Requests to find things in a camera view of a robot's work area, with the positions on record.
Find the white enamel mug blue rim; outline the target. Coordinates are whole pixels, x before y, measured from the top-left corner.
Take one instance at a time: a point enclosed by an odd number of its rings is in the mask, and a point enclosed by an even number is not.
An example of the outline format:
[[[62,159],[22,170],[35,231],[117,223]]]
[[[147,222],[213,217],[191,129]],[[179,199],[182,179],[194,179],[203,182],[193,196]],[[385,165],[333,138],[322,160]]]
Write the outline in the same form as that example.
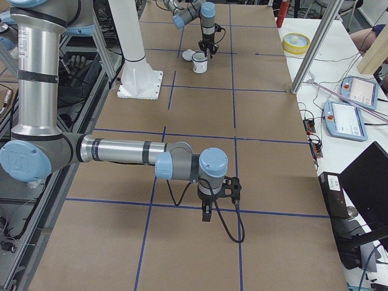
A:
[[[204,52],[196,52],[192,55],[192,70],[197,74],[203,74],[207,71],[208,58]]]

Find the white ceramic lid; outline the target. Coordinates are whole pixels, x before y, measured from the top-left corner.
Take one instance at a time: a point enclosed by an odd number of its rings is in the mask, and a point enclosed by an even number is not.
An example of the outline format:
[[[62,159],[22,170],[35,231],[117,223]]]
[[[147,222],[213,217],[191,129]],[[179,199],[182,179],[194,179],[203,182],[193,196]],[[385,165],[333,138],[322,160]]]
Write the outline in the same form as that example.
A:
[[[195,54],[196,52],[194,50],[191,50],[191,49],[188,49],[184,52],[182,52],[182,58],[185,60],[185,61],[192,61],[192,56]]]

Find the yellow tape roll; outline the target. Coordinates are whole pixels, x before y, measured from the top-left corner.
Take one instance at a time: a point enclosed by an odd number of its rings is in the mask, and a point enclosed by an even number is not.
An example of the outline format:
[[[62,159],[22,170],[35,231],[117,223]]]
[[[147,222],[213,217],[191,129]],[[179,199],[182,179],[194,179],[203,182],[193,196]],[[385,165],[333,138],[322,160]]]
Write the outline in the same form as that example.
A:
[[[302,33],[288,33],[283,37],[283,50],[293,55],[303,55],[310,47],[311,40]]]

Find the red cylinder bottle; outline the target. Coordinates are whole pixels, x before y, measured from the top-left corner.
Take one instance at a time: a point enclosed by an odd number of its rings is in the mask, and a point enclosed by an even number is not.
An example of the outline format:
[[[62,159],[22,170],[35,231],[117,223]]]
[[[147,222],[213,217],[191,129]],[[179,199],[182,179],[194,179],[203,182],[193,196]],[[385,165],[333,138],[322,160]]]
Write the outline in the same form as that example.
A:
[[[284,18],[286,17],[288,8],[289,8],[290,1],[289,0],[282,0],[281,5],[279,8],[278,16],[276,19],[276,26],[278,28],[281,28],[284,22]]]

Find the upper orange black adapter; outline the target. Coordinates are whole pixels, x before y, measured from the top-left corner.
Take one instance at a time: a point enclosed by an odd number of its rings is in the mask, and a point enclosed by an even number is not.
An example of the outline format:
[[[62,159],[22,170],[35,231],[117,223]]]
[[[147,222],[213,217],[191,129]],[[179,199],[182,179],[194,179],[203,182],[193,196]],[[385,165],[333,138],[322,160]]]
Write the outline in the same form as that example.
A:
[[[316,133],[315,120],[313,118],[303,119],[303,125],[307,135]]]

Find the orange black adapter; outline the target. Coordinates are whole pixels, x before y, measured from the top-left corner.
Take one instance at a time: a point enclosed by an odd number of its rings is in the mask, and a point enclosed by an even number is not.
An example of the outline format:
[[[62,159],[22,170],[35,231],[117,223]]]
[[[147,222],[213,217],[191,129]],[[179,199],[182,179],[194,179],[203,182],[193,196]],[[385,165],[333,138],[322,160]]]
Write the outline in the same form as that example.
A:
[[[310,151],[312,152],[312,157],[315,159],[322,158],[322,143],[317,140],[312,140],[309,142]]]
[[[307,135],[316,133],[315,120],[313,118],[303,119],[303,125]]]

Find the lower orange black adapter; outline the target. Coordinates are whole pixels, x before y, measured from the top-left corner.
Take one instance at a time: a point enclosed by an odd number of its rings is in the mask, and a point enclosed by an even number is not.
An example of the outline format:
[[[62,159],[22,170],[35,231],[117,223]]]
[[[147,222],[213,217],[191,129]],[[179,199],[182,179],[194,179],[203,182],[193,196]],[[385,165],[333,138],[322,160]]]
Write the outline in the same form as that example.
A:
[[[315,159],[322,158],[322,143],[317,140],[312,140],[309,142],[310,151],[312,152],[312,157]]]

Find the black box with label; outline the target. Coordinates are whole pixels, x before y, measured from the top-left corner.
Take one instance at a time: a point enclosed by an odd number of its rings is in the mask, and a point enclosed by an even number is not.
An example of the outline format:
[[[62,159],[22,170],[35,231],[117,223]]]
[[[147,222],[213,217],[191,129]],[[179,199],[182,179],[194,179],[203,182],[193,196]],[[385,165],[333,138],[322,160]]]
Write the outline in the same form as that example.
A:
[[[347,219],[348,212],[339,174],[322,172],[318,177],[326,209],[331,218]]]

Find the lower teach pendant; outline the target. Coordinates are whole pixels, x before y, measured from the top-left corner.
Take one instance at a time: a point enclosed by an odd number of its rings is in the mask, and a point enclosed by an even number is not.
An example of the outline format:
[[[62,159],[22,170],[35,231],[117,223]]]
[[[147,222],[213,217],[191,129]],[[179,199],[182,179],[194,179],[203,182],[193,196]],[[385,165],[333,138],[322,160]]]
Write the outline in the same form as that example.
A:
[[[324,120],[330,136],[353,141],[367,141],[361,110],[345,102],[327,101]]]

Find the teach pendant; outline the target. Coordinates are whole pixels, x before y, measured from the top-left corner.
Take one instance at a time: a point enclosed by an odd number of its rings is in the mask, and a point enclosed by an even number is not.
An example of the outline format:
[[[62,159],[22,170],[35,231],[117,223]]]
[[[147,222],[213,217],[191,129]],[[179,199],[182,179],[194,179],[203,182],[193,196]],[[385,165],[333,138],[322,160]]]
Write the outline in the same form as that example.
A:
[[[324,120],[330,136],[353,141],[367,141],[361,110],[345,102],[327,101]]]
[[[348,76],[341,83],[341,95],[364,108],[376,110],[378,84],[357,76]]]

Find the black laptop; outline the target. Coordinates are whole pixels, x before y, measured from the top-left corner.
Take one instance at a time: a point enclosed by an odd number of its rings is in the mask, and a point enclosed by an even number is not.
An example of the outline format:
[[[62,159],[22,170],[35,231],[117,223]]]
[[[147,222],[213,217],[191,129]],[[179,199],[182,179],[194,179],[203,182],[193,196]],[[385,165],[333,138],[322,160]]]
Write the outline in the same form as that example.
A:
[[[341,261],[349,270],[376,272],[376,254],[368,256],[375,241],[387,249],[387,152],[374,141],[339,174],[339,183],[370,228],[365,232],[344,220],[332,221]]]

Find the upper teach pendant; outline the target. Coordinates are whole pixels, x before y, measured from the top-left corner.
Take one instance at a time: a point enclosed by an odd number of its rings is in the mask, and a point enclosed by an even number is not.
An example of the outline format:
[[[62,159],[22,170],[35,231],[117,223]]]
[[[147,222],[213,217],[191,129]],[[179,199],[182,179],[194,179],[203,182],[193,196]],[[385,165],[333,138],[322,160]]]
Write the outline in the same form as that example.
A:
[[[376,110],[378,84],[357,76],[348,76],[341,83],[341,95],[364,108]]]

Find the wooden beam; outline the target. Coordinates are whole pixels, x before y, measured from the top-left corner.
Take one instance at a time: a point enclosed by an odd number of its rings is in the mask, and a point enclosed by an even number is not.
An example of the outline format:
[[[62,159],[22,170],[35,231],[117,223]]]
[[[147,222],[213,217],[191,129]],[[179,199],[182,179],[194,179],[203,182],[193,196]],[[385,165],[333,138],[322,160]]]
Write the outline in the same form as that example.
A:
[[[362,54],[357,65],[361,74],[373,74],[387,61],[387,24],[377,24],[351,34],[352,41]]]

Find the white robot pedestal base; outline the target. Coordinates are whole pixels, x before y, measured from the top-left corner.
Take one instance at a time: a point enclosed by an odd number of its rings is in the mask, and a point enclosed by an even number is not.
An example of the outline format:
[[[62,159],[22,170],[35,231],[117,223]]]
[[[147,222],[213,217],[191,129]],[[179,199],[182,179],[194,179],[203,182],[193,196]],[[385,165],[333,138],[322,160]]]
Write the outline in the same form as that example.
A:
[[[163,72],[147,62],[135,1],[110,0],[109,6],[124,57],[118,97],[158,99]]]

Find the aluminium frame post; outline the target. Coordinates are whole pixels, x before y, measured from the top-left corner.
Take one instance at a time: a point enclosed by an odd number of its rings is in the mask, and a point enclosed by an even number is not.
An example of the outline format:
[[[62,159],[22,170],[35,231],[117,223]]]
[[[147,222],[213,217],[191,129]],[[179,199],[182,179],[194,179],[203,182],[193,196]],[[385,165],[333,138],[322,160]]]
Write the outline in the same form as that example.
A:
[[[309,69],[316,57],[316,54],[318,53],[318,50],[321,47],[321,44],[324,41],[324,38],[326,37],[332,25],[332,22],[338,14],[343,2],[343,0],[335,0],[331,1],[328,5],[326,12],[316,30],[316,33],[314,34],[310,47],[308,48],[306,55],[292,83],[292,86],[290,88],[291,94],[295,95],[298,93],[298,90],[300,89],[304,78],[309,72]]]

